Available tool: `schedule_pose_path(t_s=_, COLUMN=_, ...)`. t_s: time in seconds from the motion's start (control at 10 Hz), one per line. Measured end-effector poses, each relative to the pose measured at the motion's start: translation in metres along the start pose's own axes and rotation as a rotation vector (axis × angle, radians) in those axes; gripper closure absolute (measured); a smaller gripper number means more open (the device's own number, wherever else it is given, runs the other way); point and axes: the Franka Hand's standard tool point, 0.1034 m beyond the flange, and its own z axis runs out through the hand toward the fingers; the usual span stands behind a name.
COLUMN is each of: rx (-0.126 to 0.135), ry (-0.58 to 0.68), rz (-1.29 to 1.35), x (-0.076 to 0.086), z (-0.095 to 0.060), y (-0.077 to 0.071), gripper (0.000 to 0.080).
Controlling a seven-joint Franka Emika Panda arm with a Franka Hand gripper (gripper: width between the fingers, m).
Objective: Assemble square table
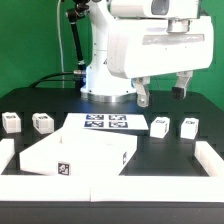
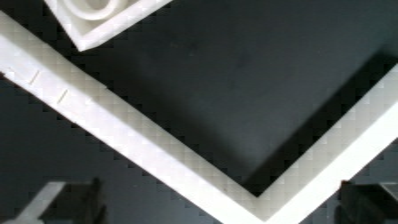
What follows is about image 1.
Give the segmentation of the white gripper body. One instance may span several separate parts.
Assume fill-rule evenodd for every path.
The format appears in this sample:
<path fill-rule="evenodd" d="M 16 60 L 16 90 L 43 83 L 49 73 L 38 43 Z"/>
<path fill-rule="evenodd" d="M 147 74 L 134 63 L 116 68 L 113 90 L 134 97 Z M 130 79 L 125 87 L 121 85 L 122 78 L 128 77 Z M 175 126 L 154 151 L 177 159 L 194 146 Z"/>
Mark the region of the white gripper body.
<path fill-rule="evenodd" d="M 208 68 L 213 57 L 209 16 L 190 21 L 187 33 L 168 33 L 167 20 L 117 20 L 110 28 L 107 67 L 132 79 Z"/>

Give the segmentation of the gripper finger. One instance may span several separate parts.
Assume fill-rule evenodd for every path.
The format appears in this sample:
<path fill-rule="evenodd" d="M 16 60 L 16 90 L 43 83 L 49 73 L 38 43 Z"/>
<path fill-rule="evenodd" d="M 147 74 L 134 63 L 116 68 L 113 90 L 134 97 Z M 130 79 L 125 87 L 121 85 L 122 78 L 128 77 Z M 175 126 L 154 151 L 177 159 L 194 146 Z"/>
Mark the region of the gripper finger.
<path fill-rule="evenodd" d="M 188 85 L 193 77 L 192 71 L 183 71 L 177 73 L 177 82 L 172 88 L 172 94 L 175 99 L 184 99 Z"/>
<path fill-rule="evenodd" d="M 150 93 L 148 90 L 149 83 L 149 77 L 139 77 L 133 79 L 133 85 L 137 93 L 137 104 L 140 107 L 147 107 L 150 103 Z"/>

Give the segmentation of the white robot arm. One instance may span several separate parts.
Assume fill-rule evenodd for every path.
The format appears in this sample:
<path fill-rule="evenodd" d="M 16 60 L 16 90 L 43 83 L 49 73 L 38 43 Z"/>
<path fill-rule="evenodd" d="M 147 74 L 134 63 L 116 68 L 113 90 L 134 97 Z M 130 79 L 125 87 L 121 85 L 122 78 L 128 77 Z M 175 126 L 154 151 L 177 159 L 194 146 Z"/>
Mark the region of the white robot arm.
<path fill-rule="evenodd" d="M 174 73 L 173 96 L 183 99 L 193 72 L 210 66 L 214 29 L 201 0 L 90 0 L 92 61 L 84 98 L 151 103 L 148 84 Z"/>

